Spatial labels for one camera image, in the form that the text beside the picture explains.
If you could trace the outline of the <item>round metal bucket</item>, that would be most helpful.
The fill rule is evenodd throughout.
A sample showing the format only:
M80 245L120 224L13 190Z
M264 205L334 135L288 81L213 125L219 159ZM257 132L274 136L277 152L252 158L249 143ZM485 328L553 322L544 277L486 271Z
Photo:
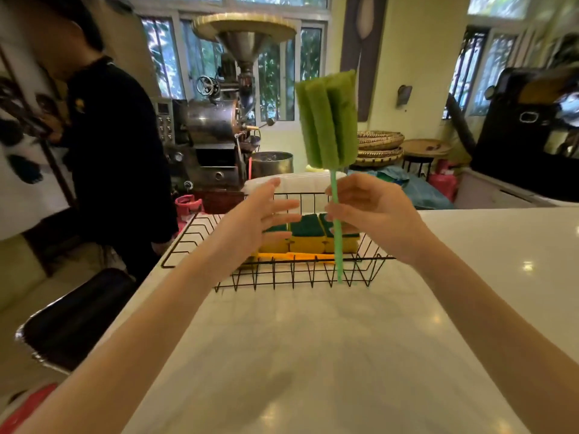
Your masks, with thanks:
M293 173L293 154L255 152L251 155L250 179Z

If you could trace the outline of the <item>person's right hand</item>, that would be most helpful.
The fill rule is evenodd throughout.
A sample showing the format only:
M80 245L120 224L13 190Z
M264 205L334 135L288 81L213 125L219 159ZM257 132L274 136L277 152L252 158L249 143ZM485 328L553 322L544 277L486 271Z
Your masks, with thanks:
M424 223L402 188L367 174L337 180L339 203L356 209L356 224L344 231L365 233L388 255L416 269L443 244Z

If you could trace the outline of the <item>stack of woven bamboo trays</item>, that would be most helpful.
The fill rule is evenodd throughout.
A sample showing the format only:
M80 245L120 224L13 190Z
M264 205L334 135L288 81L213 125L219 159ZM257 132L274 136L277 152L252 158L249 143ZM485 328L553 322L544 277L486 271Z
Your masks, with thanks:
M358 131L357 167L378 168L393 165L403 158L405 136L392 131Z

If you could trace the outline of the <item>green sponge bottle brush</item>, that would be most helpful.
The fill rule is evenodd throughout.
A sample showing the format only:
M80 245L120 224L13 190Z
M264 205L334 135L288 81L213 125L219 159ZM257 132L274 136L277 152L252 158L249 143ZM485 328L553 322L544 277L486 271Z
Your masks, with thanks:
M339 203L337 172L358 155L356 77L350 70L295 84L308 165L329 171L333 204Z

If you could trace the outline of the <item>person's right forearm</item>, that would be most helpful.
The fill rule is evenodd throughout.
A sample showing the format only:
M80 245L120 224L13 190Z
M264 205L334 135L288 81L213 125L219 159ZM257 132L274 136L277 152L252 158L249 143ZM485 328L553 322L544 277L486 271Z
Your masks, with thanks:
M438 238L410 265L531 434L579 434L579 364Z

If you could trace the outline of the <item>person's left hand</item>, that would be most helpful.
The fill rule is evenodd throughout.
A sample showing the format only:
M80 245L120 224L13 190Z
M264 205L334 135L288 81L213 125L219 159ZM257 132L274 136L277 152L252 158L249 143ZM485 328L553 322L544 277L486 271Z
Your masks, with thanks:
M251 207L251 195L229 211L203 242L210 258L211 271L221 279L240 267L250 255L268 242L289 238L291 232L266 232L271 227L271 215L298 213L300 201L275 198L276 212L256 212Z

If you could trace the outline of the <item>white framed window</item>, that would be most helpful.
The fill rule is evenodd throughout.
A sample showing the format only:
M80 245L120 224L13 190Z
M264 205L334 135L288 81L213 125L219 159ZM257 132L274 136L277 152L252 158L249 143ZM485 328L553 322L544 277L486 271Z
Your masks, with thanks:
M217 77L223 46L196 37L198 15L249 11L281 15L296 22L291 40L269 46L254 63L255 105L248 122L297 121L295 83L325 72L330 0L131 0L146 33L163 97L206 100L200 91Z

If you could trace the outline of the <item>large black machine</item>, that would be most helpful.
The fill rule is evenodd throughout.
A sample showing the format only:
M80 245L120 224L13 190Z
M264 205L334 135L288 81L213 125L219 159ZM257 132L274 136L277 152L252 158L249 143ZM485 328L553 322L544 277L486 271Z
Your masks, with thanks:
M579 64L507 68L487 96L470 168L543 197L579 203Z

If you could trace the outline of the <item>white painting with dark blots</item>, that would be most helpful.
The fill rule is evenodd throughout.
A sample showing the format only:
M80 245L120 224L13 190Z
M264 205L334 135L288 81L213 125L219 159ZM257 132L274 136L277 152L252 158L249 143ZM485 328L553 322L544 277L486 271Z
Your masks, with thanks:
M46 75L25 46L0 40L0 78L12 80L33 115L37 94L54 98ZM33 228L71 206L40 142L23 130L16 143L0 141L0 241Z

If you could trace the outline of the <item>red plastic object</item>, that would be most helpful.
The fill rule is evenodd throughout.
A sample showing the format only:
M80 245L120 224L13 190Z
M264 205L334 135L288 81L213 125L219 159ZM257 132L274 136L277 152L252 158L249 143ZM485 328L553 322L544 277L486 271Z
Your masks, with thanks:
M40 383L0 397L0 434L13 434L58 386L58 382Z

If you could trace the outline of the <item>pink gas cylinder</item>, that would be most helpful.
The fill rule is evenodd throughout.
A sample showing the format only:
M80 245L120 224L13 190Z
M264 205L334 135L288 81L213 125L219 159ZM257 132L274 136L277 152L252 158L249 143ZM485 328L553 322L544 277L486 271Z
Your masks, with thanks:
M185 223L195 213L203 211L203 200L193 194L186 194L175 199L175 206L178 222Z

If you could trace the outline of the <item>dark wooden wall hanging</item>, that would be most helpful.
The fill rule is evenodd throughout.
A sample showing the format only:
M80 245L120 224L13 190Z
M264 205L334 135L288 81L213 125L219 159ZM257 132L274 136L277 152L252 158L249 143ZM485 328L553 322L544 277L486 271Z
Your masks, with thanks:
M388 0L345 0L340 71L357 73L358 122L367 122Z

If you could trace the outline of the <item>flat yellow sponge cloth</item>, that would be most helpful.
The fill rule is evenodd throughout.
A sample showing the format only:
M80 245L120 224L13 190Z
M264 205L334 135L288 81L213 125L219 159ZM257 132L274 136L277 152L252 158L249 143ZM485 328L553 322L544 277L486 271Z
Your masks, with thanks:
M326 253L261 253L253 254L254 262L259 263L322 263L335 264L335 256Z

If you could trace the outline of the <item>metal coffee roaster machine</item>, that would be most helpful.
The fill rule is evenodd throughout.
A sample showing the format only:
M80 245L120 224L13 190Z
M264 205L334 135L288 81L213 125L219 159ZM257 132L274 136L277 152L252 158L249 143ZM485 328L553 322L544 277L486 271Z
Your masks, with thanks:
M286 43L297 32L283 17L263 13L201 15L192 21L200 44L222 50L212 76L194 79L197 98L172 99L159 129L174 184L183 193L241 190L259 146L259 127L250 123L255 110L254 65L272 44Z

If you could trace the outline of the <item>yellow green scrub sponge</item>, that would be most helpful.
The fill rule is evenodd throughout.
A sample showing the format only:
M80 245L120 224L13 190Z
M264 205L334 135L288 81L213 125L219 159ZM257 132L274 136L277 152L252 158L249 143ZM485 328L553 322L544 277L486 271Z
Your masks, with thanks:
M266 230L266 232L288 232L288 224L276 225L272 226ZM258 252L259 253L274 253L274 254L285 254L290 251L290 240L289 238L285 238L282 240L271 241L266 244L263 244Z
M316 213L302 215L300 221L288 225L291 232L289 250L293 253L325 253L325 230Z
M335 253L335 236L334 223L327 219L326 213L319 213L318 219L324 231L322 243L324 244L324 252L327 254ZM360 241L359 233L343 234L342 236L342 251L344 254L356 254L358 252Z

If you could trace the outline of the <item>black metal stool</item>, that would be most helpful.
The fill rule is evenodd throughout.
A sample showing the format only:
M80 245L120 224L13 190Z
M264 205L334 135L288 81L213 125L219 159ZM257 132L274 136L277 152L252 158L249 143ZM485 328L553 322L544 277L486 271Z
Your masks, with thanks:
M434 157L421 157L416 155L404 154L402 168L408 173L413 173L417 177L428 181L432 171Z

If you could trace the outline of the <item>red gas cylinder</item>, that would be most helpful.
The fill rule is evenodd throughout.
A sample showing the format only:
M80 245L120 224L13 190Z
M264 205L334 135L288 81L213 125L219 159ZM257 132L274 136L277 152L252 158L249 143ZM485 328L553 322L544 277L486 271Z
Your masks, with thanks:
M455 165L448 160L440 159L434 173L430 173L427 182L437 189L450 202L454 202L459 186L458 178L454 174Z

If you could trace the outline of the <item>window with dark grille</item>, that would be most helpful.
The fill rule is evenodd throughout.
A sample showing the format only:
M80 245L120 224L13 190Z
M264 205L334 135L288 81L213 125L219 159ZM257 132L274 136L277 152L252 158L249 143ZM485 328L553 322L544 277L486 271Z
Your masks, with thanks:
M449 89L464 116L486 116L486 90L514 64L519 41L518 33L467 26Z

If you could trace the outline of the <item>blue plastic tarp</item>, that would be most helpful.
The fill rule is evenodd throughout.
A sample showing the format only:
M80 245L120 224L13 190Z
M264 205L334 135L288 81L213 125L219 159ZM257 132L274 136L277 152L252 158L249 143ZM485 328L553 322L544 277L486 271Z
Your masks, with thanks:
M407 173L401 167L389 165L377 169L350 168L347 175L362 173L375 176L384 182L395 183L402 188L417 210L452 210L453 203L424 179Z

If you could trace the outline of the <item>black padded chair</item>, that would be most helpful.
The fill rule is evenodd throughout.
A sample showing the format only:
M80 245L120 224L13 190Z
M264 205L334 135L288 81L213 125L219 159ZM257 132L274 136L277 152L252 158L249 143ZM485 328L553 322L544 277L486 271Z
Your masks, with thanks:
M100 271L31 315L15 340L41 365L69 375L90 354L137 290L121 269Z

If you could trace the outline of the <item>white side counter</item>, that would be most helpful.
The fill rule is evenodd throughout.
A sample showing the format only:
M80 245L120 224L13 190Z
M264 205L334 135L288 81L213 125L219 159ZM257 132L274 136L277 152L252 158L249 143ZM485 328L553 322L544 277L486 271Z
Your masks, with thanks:
M579 203L540 196L470 168L463 169L459 181L456 209L579 208Z

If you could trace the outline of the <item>person's left forearm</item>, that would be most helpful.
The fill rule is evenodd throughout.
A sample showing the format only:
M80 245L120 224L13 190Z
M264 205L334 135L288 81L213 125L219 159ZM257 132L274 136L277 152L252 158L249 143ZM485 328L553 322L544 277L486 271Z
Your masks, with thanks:
M13 434L121 434L211 289L251 253L204 242Z

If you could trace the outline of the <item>round woven tray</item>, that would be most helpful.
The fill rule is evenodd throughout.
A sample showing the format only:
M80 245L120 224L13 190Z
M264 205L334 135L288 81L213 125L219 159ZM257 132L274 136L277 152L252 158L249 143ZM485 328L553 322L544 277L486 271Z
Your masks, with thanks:
M401 144L406 157L421 159L445 159L452 149L452 145L438 139L405 139Z

